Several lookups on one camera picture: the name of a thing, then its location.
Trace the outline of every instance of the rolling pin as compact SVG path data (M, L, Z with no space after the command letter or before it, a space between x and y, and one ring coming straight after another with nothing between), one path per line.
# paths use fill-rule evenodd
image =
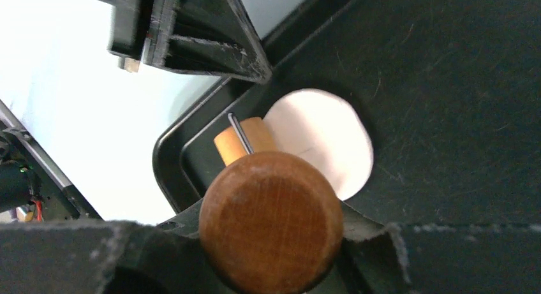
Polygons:
M214 142L227 166L200 211L209 262L242 293L302 293L330 268L343 215L327 179L297 156L276 151L261 118L232 126Z

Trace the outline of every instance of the metal rod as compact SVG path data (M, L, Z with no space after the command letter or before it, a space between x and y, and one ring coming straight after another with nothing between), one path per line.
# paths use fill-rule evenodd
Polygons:
M235 116L233 112L230 112L227 115L227 119L229 119L229 123L231 123L231 126L233 126L233 130L239 137L239 140L241 141L242 147L246 151L247 154L253 154L253 148L252 145L250 145L250 142L248 141L248 137L244 133L244 130L242 130L241 124L239 123L239 120Z

